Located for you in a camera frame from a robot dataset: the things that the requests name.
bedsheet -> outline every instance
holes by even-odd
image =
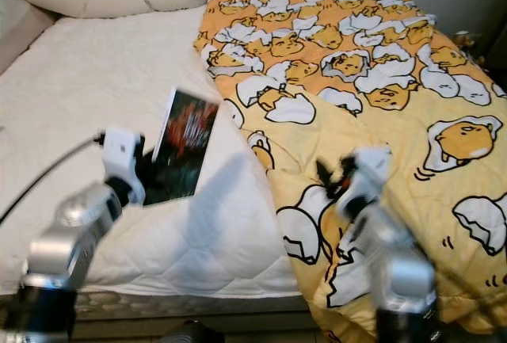
[[[435,23],[412,0],[208,1],[195,47],[265,167],[299,288],[330,341],[371,341],[375,315],[360,237],[315,160],[375,146],[383,202],[436,264],[440,318],[490,328],[446,268],[507,324],[505,93]]]
[[[203,12],[64,18],[36,40],[0,76],[0,209],[99,129],[141,131],[153,146],[172,85],[219,99],[192,46]],[[17,290],[29,243],[57,203],[102,178],[101,151],[91,147],[52,172],[0,225],[0,294]],[[126,208],[99,245],[84,291],[299,294],[263,169],[223,106],[196,195]]]

book cover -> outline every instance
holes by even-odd
[[[157,167],[154,184],[147,189],[145,205],[195,193],[218,107],[182,89],[171,90],[152,156]]]

